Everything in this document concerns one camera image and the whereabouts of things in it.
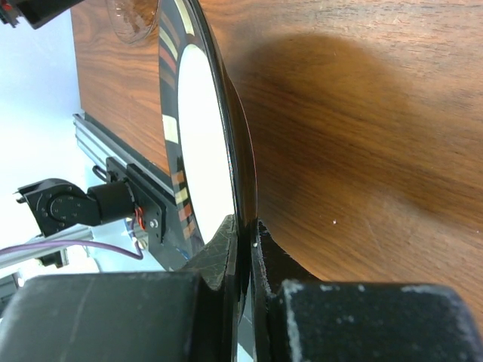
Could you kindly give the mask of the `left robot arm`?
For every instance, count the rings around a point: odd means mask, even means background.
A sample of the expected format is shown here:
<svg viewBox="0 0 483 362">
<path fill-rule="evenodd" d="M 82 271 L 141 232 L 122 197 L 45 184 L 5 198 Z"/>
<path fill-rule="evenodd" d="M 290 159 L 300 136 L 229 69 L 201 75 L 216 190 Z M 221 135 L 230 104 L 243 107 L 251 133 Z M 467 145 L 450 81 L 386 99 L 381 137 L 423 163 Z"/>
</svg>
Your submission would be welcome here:
<svg viewBox="0 0 483 362">
<path fill-rule="evenodd" d="M 41 233 L 74 225 L 133 222 L 147 250 L 168 264 L 174 191 L 162 131 L 157 1 L 73 1 L 72 25 L 82 113 L 76 137 L 101 183 L 58 178 L 20 188 Z"/>
</svg>

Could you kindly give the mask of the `black gold striped plate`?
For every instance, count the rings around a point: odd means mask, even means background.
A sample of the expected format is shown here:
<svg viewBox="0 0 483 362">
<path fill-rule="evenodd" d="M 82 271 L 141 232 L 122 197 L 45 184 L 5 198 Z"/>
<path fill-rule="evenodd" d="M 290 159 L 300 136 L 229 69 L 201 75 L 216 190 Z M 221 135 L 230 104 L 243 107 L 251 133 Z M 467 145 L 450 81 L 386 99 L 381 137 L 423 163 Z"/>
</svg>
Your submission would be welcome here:
<svg viewBox="0 0 483 362">
<path fill-rule="evenodd" d="M 250 243 L 257 223 L 251 136 L 200 3 L 163 1 L 160 5 L 162 124 L 174 202 L 191 199 L 205 245 L 226 216 L 235 219 L 238 344 L 238 323 L 250 279 Z"/>
</svg>

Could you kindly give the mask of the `clear glass plate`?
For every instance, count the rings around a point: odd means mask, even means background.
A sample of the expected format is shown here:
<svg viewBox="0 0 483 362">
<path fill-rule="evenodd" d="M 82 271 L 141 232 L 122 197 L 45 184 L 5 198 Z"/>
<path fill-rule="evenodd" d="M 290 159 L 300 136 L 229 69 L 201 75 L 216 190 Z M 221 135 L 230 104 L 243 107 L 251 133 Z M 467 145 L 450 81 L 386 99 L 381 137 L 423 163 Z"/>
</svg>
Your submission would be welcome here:
<svg viewBox="0 0 483 362">
<path fill-rule="evenodd" d="M 125 44 L 136 44 L 153 32 L 158 24 L 158 0 L 105 1 L 111 27 Z"/>
</svg>

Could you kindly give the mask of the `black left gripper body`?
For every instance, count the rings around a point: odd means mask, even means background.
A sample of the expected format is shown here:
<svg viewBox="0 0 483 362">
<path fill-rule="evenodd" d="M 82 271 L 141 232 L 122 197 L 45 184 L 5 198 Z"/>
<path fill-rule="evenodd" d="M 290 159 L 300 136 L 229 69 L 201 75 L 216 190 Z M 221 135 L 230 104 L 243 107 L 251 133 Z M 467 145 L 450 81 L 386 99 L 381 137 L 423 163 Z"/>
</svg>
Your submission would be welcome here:
<svg viewBox="0 0 483 362">
<path fill-rule="evenodd" d="M 38 29 L 82 0 L 1 0 L 1 23 L 15 28 L 20 18 Z"/>
</svg>

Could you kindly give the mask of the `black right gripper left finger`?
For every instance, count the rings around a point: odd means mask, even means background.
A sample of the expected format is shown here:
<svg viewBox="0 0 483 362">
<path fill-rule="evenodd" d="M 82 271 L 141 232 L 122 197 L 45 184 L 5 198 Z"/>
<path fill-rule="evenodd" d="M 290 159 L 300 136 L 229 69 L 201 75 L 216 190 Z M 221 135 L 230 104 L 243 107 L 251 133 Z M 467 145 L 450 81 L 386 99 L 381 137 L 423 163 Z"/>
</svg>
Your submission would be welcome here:
<svg viewBox="0 0 483 362">
<path fill-rule="evenodd" d="M 3 361 L 234 361 L 237 228 L 177 271 L 42 275 L 1 322 Z"/>
</svg>

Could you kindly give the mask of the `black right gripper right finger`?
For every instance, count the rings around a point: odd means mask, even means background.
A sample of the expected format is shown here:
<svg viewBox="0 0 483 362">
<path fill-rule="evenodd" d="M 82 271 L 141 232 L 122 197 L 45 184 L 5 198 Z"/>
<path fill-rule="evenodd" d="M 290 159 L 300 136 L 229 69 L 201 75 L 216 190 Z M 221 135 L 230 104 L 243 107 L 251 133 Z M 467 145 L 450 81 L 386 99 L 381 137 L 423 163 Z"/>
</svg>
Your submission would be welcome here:
<svg viewBox="0 0 483 362">
<path fill-rule="evenodd" d="M 465 302 L 439 284 L 322 281 L 264 224 L 251 247 L 257 361 L 480 361 Z"/>
</svg>

